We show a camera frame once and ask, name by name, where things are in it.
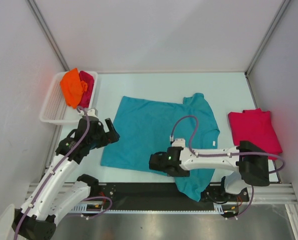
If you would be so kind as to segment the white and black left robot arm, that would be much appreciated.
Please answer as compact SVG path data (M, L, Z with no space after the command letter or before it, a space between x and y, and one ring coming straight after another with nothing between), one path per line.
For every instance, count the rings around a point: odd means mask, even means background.
M82 174L73 186L57 197L68 176L80 165L83 158L94 149L116 143L120 136L110 118L105 119L108 131L95 116L84 115L58 144L50 167L30 197L14 211L12 229L14 239L22 236L28 240L49 240L60 221L80 202L112 200L101 194L99 181Z

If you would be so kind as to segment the teal t shirt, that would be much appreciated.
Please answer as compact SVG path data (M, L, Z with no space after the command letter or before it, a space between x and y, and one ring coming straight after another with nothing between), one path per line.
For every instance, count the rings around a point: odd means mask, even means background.
M103 167L151 173L159 180L167 174L149 168L150 156L170 147L170 135L189 142L194 149L217 149L220 129L202 93L184 97L182 103L124 96L113 125L118 142L106 146Z

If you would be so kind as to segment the white perforated plastic basket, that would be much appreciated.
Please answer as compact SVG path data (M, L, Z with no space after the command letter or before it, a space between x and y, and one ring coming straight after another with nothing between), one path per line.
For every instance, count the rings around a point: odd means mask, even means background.
M67 72L57 73L49 86L44 99L39 119L41 122L54 125L70 125L79 122L81 116L76 109L66 104L60 81Z

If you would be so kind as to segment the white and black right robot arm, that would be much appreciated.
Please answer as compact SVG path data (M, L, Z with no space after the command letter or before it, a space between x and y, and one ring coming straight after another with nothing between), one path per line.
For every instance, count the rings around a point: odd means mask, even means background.
M150 156L149 168L171 177L189 177L192 170L221 169L231 171L219 188L220 196L231 201L248 187L270 185L267 153L249 141L222 149L193 149L186 147L183 138L177 138L166 152Z

